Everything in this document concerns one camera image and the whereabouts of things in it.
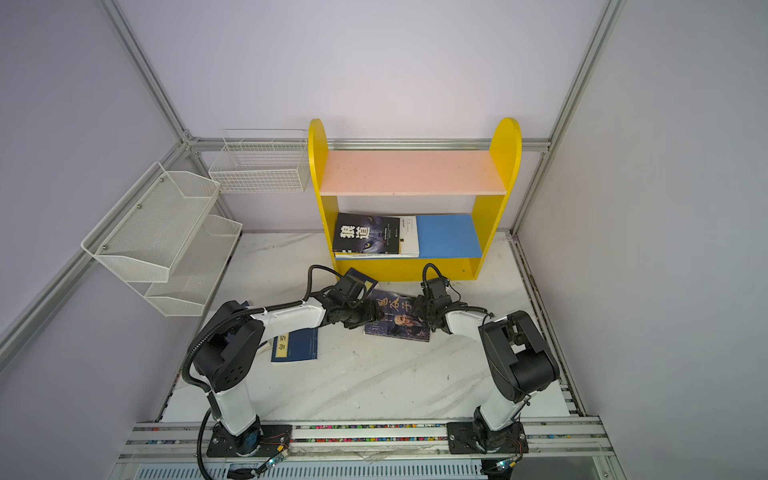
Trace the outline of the purple illustrated book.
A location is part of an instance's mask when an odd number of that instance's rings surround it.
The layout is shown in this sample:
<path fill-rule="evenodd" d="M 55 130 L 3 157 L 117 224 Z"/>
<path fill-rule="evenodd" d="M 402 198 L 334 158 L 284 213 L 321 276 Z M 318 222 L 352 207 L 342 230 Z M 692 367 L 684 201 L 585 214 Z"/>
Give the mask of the purple illustrated book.
<path fill-rule="evenodd" d="M 430 340 L 429 327 L 413 314 L 415 297 L 374 290 L 370 298 L 378 304 L 383 317 L 364 326 L 366 335 L 418 342 Z"/>

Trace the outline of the white book brown bars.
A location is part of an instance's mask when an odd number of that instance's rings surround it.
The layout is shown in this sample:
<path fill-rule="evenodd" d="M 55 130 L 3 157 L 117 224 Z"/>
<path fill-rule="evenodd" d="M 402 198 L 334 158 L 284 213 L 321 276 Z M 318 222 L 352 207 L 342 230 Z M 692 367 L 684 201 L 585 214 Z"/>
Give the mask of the white book brown bars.
<path fill-rule="evenodd" d="M 400 216 L 400 241 L 398 254 L 383 255 L 363 255 L 363 254 L 342 254 L 334 253 L 337 259 L 355 258 L 355 259 L 375 259 L 375 258 L 417 258 L 420 253 L 418 239 L 418 225 L 416 216 Z"/>

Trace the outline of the navy book yellow label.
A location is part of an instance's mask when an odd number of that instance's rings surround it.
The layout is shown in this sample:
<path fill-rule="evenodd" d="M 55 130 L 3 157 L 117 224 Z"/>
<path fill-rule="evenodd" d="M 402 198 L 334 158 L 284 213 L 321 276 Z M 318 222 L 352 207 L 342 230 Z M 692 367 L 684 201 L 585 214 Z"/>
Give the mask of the navy book yellow label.
<path fill-rule="evenodd" d="M 292 363 L 318 358 L 318 329 L 309 328 L 280 335 L 274 339 L 272 363 Z"/>

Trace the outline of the black wolf book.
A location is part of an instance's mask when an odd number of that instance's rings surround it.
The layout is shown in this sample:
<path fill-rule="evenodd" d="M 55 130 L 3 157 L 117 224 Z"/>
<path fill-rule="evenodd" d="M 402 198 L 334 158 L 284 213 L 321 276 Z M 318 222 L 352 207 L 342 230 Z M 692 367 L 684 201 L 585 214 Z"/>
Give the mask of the black wolf book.
<path fill-rule="evenodd" d="M 339 213 L 332 251 L 342 254 L 398 254 L 400 220 L 397 217 Z"/>

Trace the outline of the navy bagua book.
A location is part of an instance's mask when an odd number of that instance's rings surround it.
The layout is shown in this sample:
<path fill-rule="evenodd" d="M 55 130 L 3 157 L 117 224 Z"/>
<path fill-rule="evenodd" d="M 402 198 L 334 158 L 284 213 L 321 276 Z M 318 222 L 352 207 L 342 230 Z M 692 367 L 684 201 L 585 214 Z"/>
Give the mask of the navy bagua book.
<path fill-rule="evenodd" d="M 353 282 L 356 284 L 359 284 L 361 287 L 361 290 L 363 292 L 363 296 L 368 296 L 370 292 L 377 286 L 378 281 L 373 279 L 372 277 L 356 270 L 355 268 L 350 268 L 346 272 L 346 276 L 349 277 Z"/>

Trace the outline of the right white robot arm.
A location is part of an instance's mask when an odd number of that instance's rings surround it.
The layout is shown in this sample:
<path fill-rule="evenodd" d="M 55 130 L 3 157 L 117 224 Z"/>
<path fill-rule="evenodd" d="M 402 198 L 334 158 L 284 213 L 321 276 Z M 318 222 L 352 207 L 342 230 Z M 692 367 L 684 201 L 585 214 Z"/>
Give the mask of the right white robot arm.
<path fill-rule="evenodd" d="M 415 316 L 433 332 L 478 342 L 493 380 L 493 389 L 475 409 L 473 420 L 452 424 L 449 434 L 478 453 L 512 448 L 525 452 L 522 410 L 560 378 L 559 364 L 535 322 L 523 310 L 495 317 L 484 307 L 453 299 L 448 293 L 451 281 L 432 263 L 422 270 L 421 287 Z"/>

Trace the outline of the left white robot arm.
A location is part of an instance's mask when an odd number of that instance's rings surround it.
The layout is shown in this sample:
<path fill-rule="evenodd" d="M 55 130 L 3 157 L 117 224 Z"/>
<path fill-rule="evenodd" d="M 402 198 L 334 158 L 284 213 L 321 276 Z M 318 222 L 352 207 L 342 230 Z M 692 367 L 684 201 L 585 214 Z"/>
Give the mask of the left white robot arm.
<path fill-rule="evenodd" d="M 201 389 L 211 415 L 234 439 L 257 430 L 245 379 L 261 345 L 294 331 L 336 323 L 355 329 L 383 317 L 370 298 L 377 281 L 356 270 L 300 300 L 265 307 L 229 301 L 223 304 L 191 341 L 181 367 L 183 380 Z"/>

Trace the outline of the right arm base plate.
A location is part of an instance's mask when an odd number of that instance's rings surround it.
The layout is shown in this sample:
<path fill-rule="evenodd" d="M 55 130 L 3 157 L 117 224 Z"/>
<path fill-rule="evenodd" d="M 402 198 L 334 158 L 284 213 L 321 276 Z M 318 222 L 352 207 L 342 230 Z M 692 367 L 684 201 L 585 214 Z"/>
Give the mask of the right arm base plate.
<path fill-rule="evenodd" d="M 513 422 L 498 431 L 490 430 L 480 420 L 449 422 L 446 425 L 451 454 L 526 454 L 527 435 L 521 422 Z"/>

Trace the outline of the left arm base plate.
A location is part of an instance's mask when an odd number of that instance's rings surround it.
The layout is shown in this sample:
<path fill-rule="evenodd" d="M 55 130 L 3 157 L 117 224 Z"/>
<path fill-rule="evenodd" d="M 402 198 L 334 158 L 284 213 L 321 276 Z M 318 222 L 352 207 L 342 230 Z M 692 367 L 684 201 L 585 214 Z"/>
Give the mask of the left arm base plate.
<path fill-rule="evenodd" d="M 217 422 L 212 429 L 206 456 L 208 458 L 269 458 L 276 455 L 280 449 L 288 449 L 292 431 L 293 427 L 289 424 L 255 424 L 242 434 L 235 436 Z"/>

